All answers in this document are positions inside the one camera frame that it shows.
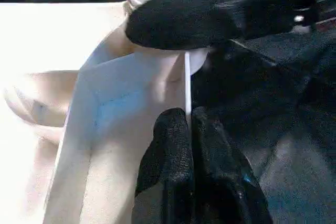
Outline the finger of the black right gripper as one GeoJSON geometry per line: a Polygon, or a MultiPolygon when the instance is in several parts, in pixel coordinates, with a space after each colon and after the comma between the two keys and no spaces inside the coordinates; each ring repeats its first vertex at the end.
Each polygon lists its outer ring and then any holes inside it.
{"type": "Polygon", "coordinates": [[[205,48],[245,34],[244,0],[149,0],[128,18],[125,34],[139,46],[205,48]]]}

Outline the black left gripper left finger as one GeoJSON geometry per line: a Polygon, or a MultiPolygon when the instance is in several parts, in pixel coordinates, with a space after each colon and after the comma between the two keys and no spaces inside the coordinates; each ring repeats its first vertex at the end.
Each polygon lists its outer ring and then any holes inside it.
{"type": "Polygon", "coordinates": [[[162,112],[153,127],[135,187],[135,223],[192,223],[194,167],[185,112],[162,112]]]}

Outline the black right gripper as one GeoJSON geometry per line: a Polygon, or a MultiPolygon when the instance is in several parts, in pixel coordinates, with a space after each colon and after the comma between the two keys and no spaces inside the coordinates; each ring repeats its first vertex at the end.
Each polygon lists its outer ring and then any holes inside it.
{"type": "Polygon", "coordinates": [[[329,6],[329,0],[235,0],[235,27],[240,34],[284,33],[322,21],[329,6]]]}

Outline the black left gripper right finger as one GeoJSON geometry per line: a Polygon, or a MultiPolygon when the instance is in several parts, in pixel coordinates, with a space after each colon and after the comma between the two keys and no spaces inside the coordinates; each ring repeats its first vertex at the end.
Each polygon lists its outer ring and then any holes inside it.
{"type": "Polygon", "coordinates": [[[192,150],[198,223],[273,222],[248,159],[204,107],[192,112],[192,150]]]}

